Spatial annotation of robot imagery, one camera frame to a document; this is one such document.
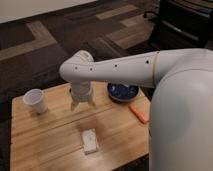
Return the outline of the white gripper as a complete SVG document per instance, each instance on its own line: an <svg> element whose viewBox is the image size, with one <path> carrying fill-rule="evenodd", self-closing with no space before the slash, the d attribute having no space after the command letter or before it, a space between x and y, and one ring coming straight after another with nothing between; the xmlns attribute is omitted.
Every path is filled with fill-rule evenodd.
<svg viewBox="0 0 213 171"><path fill-rule="evenodd" d="M92 99L93 88L90 82L72 83L70 95L74 101L71 102L71 111L74 111L79 102L88 102L90 107L96 108L96 104Z"/></svg>

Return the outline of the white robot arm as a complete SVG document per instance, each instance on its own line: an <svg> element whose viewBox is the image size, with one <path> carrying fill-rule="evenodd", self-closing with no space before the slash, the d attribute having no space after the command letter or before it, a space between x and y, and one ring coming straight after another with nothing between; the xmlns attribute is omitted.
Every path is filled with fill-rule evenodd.
<svg viewBox="0 0 213 171"><path fill-rule="evenodd" d="M99 62L80 50L59 73L74 97L92 81L152 88L149 171L213 171L213 50L159 50Z"/></svg>

